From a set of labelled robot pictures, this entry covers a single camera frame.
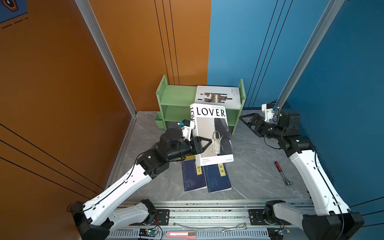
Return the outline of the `white LOVER magazine book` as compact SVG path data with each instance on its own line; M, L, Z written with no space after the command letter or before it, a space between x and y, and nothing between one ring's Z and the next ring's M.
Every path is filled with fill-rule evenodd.
M193 136L206 138L212 143L203 153L196 155L200 167L234 161L231 131L226 108L218 105L191 104L191 120L195 122Z

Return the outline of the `white book with brown blocks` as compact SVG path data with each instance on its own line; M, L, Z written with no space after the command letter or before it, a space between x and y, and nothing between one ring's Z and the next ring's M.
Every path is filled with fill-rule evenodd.
M195 103L220 105L227 109L239 110L241 108L240 89L219 86L197 86Z

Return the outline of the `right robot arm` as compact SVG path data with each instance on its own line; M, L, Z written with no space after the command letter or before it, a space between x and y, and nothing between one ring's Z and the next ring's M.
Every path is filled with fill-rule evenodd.
M324 171L311 140L300 134L300 114L293 109L264 110L240 120L258 137L275 139L297 168L312 198L313 208L293 207L283 200L266 202L266 223L288 222L304 231L310 240L349 240L363 225L363 216L352 212Z

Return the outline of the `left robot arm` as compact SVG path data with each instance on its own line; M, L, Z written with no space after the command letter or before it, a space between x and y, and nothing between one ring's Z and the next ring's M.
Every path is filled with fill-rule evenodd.
M138 155L134 165L114 184L93 199L75 202L69 207L76 228L83 240L104 240L111 231L132 224L157 224L157 209L148 200L119 209L135 191L167 170L171 162L183 161L188 156L202 154L210 146L217 150L212 138L192 137L191 128L169 128L159 142Z

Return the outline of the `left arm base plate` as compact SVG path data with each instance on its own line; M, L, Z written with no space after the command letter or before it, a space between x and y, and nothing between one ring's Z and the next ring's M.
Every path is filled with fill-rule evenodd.
M155 226L159 224L160 226L168 226L169 220L170 220L169 209L157 209L155 217L151 222L151 225Z

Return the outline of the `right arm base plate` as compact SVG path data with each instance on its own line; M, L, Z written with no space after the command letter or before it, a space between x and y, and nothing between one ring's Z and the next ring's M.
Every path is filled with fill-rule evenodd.
M267 221L265 217L265 211L262 209L249 209L249 218L250 223L252 226L258 226L258 225L271 225L271 226L277 226L283 223L284 225L290 226L291 223L287 221L281 221L281 220L273 220L273 221Z

